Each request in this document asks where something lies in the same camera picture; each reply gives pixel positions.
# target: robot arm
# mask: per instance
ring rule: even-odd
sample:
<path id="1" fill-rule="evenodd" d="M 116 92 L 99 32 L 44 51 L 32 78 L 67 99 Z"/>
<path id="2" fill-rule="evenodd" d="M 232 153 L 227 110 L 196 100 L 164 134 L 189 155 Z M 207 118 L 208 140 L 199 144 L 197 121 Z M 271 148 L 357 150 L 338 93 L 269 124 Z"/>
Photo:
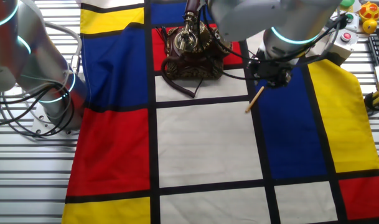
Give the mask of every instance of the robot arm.
<path id="1" fill-rule="evenodd" d="M 262 30 L 266 58 L 280 58 L 314 40 L 341 0 L 209 0 L 223 37 L 245 40 Z"/>
<path id="2" fill-rule="evenodd" d="M 49 39 L 37 6 L 31 0 L 0 0 L 0 91 L 11 89 L 15 83 L 25 91 L 50 81 L 62 83 L 75 106 L 67 129 L 78 129 L 87 88 L 71 71 Z M 62 92 L 52 90 L 40 99 L 49 120 L 60 127 L 67 124 L 73 111 L 66 109 L 62 98 Z M 60 114 L 64 111 L 69 113 L 61 122 Z"/>

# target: toy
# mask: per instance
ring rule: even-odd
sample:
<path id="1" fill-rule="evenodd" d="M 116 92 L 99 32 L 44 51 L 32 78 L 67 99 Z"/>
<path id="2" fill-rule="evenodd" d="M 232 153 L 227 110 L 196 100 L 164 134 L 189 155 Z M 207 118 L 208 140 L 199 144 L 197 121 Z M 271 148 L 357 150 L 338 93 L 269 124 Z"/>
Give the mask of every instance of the toy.
<path id="1" fill-rule="evenodd" d="M 376 31 L 377 29 L 377 21 L 374 21 L 373 19 L 369 19 L 367 21 L 365 21 L 362 25 L 363 27 L 363 30 L 367 33 L 367 34 L 372 34 Z"/>
<path id="2" fill-rule="evenodd" d="M 362 5 L 359 16 L 363 22 L 363 30 L 368 34 L 374 33 L 379 20 L 379 7 L 375 3 L 367 2 Z"/>
<path id="3" fill-rule="evenodd" d="M 343 0 L 340 4 L 340 9 L 346 12 L 353 12 L 352 5 L 354 4 L 354 2 L 355 0 Z"/>

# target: mondrian pattern cloth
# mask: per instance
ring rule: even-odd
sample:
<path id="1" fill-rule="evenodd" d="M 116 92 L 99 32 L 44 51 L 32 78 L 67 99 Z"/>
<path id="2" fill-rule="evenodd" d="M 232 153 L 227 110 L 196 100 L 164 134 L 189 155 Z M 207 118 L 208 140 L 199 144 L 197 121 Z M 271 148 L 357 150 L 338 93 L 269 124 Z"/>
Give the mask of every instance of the mondrian pattern cloth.
<path id="1" fill-rule="evenodd" d="M 379 223 L 379 159 L 357 79 L 324 60 L 264 91 L 249 114 L 262 83 L 221 77 L 189 99 L 160 76 L 155 31 L 181 26 L 184 8 L 82 1 L 89 92 L 62 223 Z M 233 48 L 247 54 L 259 39 Z M 245 67 L 225 59 L 228 73 L 247 77 Z"/>

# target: metal grating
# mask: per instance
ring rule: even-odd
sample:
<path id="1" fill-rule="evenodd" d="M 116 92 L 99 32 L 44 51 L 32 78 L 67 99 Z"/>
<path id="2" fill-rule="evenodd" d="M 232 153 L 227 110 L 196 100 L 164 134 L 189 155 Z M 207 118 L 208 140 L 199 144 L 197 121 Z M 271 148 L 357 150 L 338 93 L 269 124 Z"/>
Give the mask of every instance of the metal grating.
<path id="1" fill-rule="evenodd" d="M 80 8 L 75 0 L 35 1 L 46 21 L 80 32 Z M 74 39 L 47 28 L 51 40 L 70 62 L 75 52 Z M 342 65 L 359 80 L 364 95 L 376 91 L 373 62 L 367 36 L 361 32 L 355 52 Z M 14 105 L 21 114 L 26 106 Z M 31 128 L 28 114 L 23 125 Z M 379 113 L 370 118 L 370 126 L 379 155 Z M 9 126 L 0 126 L 0 223 L 60 223 L 76 142 L 34 142 L 16 134 Z"/>

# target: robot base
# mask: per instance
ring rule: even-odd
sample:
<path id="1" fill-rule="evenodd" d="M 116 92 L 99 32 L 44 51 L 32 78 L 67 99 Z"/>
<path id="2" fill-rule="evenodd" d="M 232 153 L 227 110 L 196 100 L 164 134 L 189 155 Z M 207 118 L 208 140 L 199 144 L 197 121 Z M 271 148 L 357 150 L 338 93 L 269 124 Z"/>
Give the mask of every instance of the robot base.
<path id="1" fill-rule="evenodd" d="M 46 132 L 49 132 L 52 128 L 55 127 L 55 125 L 53 124 L 50 124 L 50 120 L 48 119 L 45 111 L 44 111 L 44 108 L 42 105 L 38 104 L 37 105 L 37 108 L 35 110 L 35 115 L 40 118 L 42 121 L 45 121 L 45 122 L 41 122 L 37 119 L 34 119 L 34 122 L 33 122 L 33 127 L 32 127 L 32 131 L 34 133 L 37 133 L 37 134 L 42 134 L 42 133 L 46 133 Z M 42 141 L 46 141 L 46 139 L 49 139 L 51 141 L 55 141 L 55 140 L 59 140 L 59 141 L 66 141 L 66 140 L 72 140 L 72 141 L 77 141 L 78 139 L 78 134 L 79 134 L 79 131 L 61 131 L 59 132 L 58 134 L 55 134 L 53 136 L 48 136 L 44 139 L 42 139 Z"/>

